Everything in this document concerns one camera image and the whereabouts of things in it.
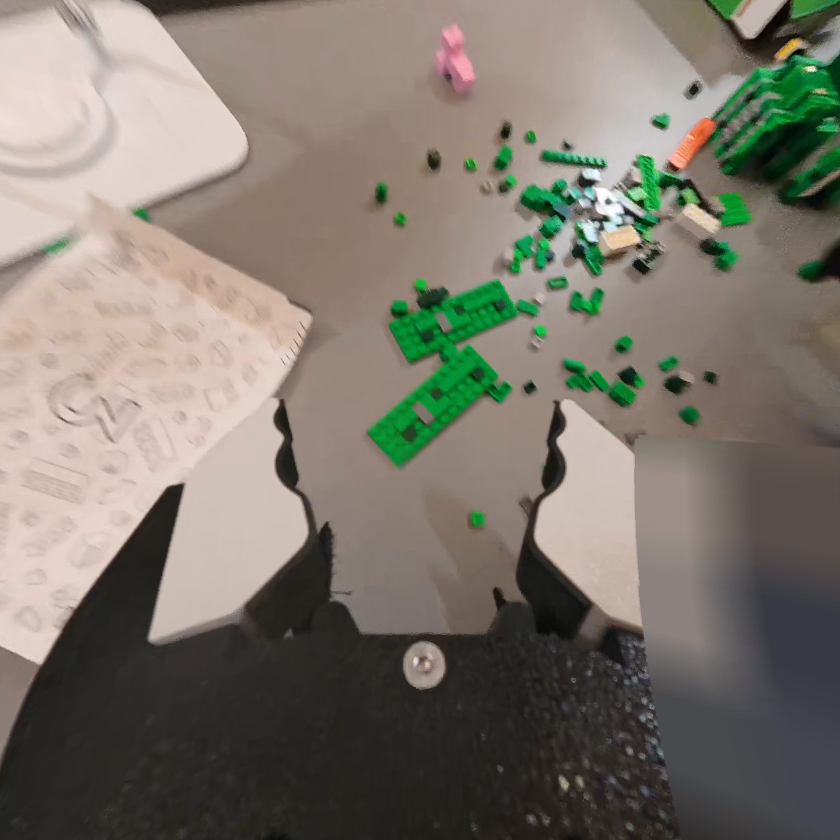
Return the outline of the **green toy set box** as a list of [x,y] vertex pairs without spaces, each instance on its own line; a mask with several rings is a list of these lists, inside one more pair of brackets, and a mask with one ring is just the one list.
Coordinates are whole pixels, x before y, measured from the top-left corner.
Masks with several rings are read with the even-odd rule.
[[838,1],[706,1],[745,41],[769,30],[774,38],[808,36],[839,12]]

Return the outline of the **pink toy pig figure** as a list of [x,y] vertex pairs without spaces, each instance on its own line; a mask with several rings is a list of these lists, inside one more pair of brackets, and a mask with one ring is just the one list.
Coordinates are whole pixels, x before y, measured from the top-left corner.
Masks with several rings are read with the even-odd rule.
[[457,24],[444,27],[436,51],[436,70],[460,95],[469,95],[475,86],[474,67],[466,53],[466,40]]

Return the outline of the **orange brick separator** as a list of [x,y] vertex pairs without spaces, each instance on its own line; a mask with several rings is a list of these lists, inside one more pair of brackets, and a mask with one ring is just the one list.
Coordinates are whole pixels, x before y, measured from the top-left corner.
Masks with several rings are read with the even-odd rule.
[[684,171],[709,141],[716,128],[717,124],[715,120],[709,117],[704,117],[695,123],[668,158],[668,168],[672,172]]

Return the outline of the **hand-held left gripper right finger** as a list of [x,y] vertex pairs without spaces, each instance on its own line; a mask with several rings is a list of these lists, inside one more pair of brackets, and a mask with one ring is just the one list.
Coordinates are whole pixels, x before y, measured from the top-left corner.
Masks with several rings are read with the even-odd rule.
[[577,402],[555,402],[516,580],[538,631],[585,648],[644,634],[634,452]]

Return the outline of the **pile of loose green bricks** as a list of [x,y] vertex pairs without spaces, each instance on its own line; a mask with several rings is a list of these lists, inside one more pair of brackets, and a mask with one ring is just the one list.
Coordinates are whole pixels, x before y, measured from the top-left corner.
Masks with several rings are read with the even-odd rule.
[[[666,219],[675,217],[684,205],[699,205],[721,221],[721,230],[739,227],[752,220],[739,193],[706,195],[684,174],[685,170],[671,171],[668,161],[659,167],[647,154],[638,154],[623,179],[611,187],[605,186],[602,180],[605,169],[579,169],[574,182],[560,178],[549,188],[529,184],[523,189],[520,204],[537,215],[540,226],[536,234],[517,239],[506,253],[505,266],[512,275],[517,275],[527,263],[535,270],[548,268],[557,256],[553,248],[555,240],[568,226],[574,227],[570,248],[572,260],[582,263],[588,275],[596,279],[602,276],[609,262],[625,254],[633,255],[632,269],[636,273],[649,274],[665,252],[664,244],[656,239],[657,228]],[[635,226],[642,244],[604,259],[597,246],[601,231],[624,225]],[[703,252],[714,257],[720,270],[729,270],[738,259],[717,237],[700,239],[700,246]],[[414,288],[415,305],[411,306],[406,300],[395,300],[392,319],[454,296],[444,287],[430,287],[423,278],[416,279]],[[518,315],[536,318],[543,298],[534,296],[514,303]]]

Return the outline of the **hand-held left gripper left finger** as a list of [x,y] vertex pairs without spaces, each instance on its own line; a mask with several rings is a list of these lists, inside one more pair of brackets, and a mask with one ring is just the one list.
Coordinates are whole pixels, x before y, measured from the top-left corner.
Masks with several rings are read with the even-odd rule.
[[187,478],[148,641],[239,626],[304,632],[330,598],[330,527],[300,489],[284,402],[272,396]]

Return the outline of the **built green brick assembly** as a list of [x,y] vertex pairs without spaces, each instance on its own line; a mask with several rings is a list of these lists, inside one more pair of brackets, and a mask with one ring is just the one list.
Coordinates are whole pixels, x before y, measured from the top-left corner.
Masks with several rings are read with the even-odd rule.
[[838,204],[838,68],[794,55],[755,70],[712,115],[722,174],[776,184],[782,203]]

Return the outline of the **green base plate with tiles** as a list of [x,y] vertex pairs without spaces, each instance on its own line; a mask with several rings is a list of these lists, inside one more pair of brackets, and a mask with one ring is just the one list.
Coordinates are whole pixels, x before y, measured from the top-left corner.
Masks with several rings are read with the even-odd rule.
[[513,320],[518,307],[499,279],[395,317],[389,332],[408,363],[441,354]]
[[394,466],[403,467],[483,396],[503,403],[511,390],[511,384],[467,345],[451,351],[435,373],[366,433]]

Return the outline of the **white rounded tray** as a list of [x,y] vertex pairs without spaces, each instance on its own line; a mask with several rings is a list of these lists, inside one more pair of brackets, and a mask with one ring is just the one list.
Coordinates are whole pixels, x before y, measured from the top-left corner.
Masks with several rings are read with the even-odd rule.
[[[2,17],[1,58],[45,57],[58,70],[89,68],[86,47],[57,3]],[[46,178],[2,173],[2,267],[67,235],[94,196],[151,207],[236,172],[245,132],[152,12],[136,2],[87,2],[115,65],[106,87],[109,142],[89,165]]]

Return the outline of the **clear plastic bag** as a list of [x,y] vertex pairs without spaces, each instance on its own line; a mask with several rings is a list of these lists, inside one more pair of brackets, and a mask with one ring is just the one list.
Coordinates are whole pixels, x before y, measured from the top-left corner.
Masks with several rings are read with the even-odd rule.
[[41,56],[2,58],[2,173],[46,178],[76,172],[109,143],[106,87],[115,61],[87,2],[58,2],[57,12],[87,49],[89,68],[58,70]]

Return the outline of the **white printed paper bag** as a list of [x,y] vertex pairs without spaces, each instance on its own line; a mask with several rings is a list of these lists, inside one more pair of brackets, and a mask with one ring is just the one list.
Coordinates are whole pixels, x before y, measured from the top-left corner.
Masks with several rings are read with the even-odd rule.
[[312,313],[92,198],[2,298],[1,645],[42,665],[168,488],[270,396]]

